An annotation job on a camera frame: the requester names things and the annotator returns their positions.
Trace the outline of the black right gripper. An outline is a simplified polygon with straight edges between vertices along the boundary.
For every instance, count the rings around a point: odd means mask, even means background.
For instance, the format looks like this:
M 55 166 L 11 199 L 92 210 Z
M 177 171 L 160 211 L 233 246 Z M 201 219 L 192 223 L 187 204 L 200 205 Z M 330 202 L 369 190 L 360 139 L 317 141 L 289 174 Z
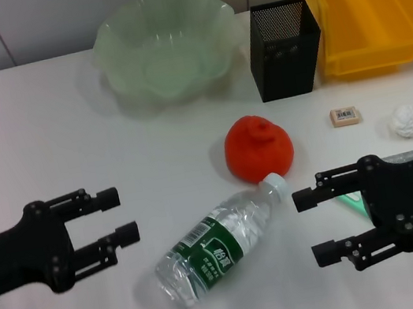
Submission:
M 298 212 L 361 190 L 370 220 L 383 228 L 316 244 L 312 252 L 321 268 L 346 258 L 360 271 L 402 251 L 413 252 L 413 160 L 394 164 L 367 155 L 357 164 L 319 172 L 314 178 L 315 188 L 292 193 Z

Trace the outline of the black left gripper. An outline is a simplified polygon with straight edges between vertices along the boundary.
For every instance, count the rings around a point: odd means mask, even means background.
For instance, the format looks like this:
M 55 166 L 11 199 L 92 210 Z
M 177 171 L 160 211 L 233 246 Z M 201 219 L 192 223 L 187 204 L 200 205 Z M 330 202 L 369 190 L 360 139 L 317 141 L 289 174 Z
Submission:
M 75 253 L 64 223 L 105 212 L 120 203 L 114 187 L 96 195 L 81 188 L 49 202 L 35 201 L 24 207 L 18 224 L 0 233 L 0 295 L 34 283 L 63 293 L 76 281 L 117 265 L 117 248 L 140 241 L 136 222 L 115 229 Z

